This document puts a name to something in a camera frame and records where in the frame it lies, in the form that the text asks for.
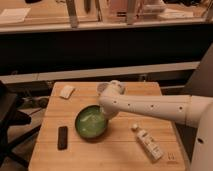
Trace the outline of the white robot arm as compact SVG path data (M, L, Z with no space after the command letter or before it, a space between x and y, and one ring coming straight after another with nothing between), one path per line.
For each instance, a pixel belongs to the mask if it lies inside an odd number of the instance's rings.
M107 119L129 112L197 129L190 171L213 171L213 97L194 95L125 95L122 82L97 86L98 103Z

